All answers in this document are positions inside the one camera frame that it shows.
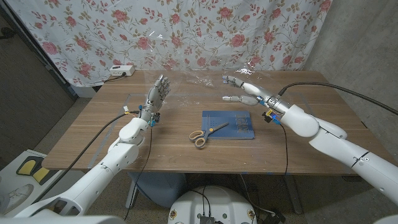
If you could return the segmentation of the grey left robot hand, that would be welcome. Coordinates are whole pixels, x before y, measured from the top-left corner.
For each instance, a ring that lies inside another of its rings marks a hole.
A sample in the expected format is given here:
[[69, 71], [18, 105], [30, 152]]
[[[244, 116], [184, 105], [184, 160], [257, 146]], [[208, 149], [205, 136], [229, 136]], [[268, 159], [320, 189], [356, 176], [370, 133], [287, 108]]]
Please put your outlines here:
[[162, 107], [165, 97], [170, 91], [170, 81], [163, 74], [156, 79], [154, 86], [149, 90], [141, 109], [140, 118], [149, 121]]

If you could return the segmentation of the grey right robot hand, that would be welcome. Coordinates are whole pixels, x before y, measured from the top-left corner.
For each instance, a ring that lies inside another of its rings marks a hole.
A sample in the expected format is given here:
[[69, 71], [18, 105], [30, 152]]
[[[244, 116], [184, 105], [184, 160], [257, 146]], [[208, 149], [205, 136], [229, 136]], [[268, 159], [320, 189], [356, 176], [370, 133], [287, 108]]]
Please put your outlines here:
[[242, 96], [223, 96], [224, 101], [240, 102], [248, 106], [261, 104], [280, 114], [285, 114], [291, 107], [287, 102], [278, 99], [271, 92], [260, 86], [244, 82], [233, 76], [223, 76], [223, 83], [242, 89], [247, 95]]

